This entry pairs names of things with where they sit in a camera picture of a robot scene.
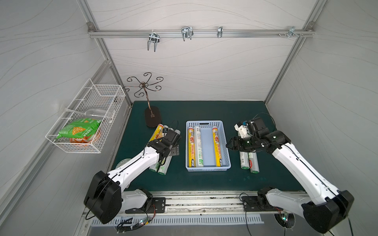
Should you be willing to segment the blue plastic basket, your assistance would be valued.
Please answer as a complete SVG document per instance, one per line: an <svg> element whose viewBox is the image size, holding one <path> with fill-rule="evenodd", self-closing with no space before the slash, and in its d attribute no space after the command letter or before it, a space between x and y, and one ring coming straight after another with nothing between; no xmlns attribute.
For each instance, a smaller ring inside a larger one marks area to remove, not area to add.
<svg viewBox="0 0 378 236"><path fill-rule="evenodd" d="M191 167L189 162L189 127L198 126L201 132L202 150L204 154L204 167ZM222 166L216 166L216 156L214 149L214 141L212 129L218 129L218 137L220 140L220 153L222 157ZM186 169L188 172L215 172L227 171L231 168L229 152L226 147L227 140L222 121L187 121L186 122Z"/></svg>

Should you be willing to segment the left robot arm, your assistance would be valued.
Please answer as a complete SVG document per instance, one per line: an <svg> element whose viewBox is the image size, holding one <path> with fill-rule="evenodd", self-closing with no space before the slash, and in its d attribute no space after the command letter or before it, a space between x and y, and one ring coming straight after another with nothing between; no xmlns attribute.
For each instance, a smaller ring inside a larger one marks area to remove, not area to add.
<svg viewBox="0 0 378 236"><path fill-rule="evenodd" d="M153 198L150 192L141 189L128 192L124 190L150 166L171 157L171 150L178 145L180 134L179 130L170 128L163 137L150 141L129 162L108 173L97 172L84 199L89 212L102 224L107 224L121 211L134 208L148 211Z"/></svg>

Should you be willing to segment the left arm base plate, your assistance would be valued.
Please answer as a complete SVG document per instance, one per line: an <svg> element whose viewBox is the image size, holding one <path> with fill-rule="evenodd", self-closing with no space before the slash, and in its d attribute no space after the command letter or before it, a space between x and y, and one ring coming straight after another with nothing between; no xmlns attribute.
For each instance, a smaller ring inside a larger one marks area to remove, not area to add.
<svg viewBox="0 0 378 236"><path fill-rule="evenodd" d="M166 198L152 197L148 198L146 203L141 208L131 208L124 210L126 214L132 213L165 213Z"/></svg>

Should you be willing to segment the yellow wrap roll chef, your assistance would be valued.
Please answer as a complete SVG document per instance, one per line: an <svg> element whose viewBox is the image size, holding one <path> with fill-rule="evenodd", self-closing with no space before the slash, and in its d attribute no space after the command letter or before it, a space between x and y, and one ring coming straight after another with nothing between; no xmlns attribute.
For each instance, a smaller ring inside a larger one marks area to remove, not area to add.
<svg viewBox="0 0 378 236"><path fill-rule="evenodd" d="M221 147L220 147L220 140L219 140L219 131L217 127L212 128L212 135L213 135L216 166L222 167Z"/></svg>

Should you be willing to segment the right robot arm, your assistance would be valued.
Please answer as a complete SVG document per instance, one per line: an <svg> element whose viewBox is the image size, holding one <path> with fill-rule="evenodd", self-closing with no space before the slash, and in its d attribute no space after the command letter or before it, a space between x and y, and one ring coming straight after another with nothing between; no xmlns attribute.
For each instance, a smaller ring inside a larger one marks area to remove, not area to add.
<svg viewBox="0 0 378 236"><path fill-rule="evenodd" d="M238 122L238 135L226 144L230 150L256 153L265 151L280 161L301 184L307 197L301 198L277 188L258 191L258 205L263 209L278 208L303 217L317 232L325 234L348 218L353 195L340 191L324 178L279 130L270 131L262 118Z"/></svg>

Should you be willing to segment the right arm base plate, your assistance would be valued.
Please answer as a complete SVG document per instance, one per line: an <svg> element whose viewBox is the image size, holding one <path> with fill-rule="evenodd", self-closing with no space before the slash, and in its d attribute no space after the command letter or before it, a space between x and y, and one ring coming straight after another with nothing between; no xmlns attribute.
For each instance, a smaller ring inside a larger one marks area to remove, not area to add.
<svg viewBox="0 0 378 236"><path fill-rule="evenodd" d="M245 212L276 212L274 207L268 206L259 196L243 195L239 197Z"/></svg>

